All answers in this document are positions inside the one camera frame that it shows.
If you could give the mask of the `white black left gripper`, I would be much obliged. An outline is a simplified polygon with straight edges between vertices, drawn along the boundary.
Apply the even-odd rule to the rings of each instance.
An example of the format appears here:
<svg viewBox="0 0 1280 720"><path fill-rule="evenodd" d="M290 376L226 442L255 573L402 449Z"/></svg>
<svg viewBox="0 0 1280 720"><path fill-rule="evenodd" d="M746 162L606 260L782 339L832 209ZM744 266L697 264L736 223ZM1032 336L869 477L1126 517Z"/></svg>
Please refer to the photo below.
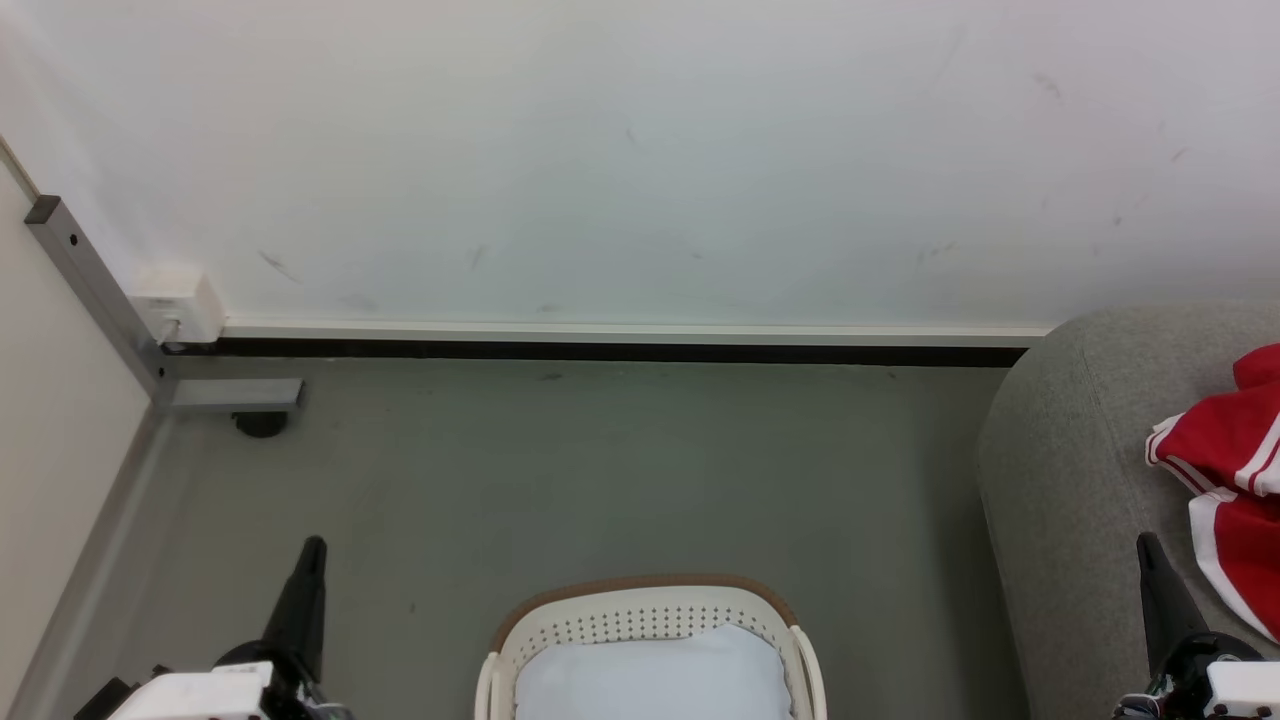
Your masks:
<svg viewBox="0 0 1280 720"><path fill-rule="evenodd" d="M349 719L323 694L326 556L310 536L276 600L262 641L234 647L204 673L154 669L146 683L108 682L77 719Z"/></svg>

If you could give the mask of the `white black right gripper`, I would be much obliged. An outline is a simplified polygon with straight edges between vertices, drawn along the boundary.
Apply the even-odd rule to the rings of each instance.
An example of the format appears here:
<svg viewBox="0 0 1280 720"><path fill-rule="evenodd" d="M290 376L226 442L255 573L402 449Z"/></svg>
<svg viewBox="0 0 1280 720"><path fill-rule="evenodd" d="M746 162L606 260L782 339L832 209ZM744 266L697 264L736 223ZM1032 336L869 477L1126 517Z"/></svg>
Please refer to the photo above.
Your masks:
<svg viewBox="0 0 1280 720"><path fill-rule="evenodd" d="M1208 632L1196 601L1153 532L1137 539L1148 666L1116 719L1276 719L1279 661L1233 635Z"/></svg>

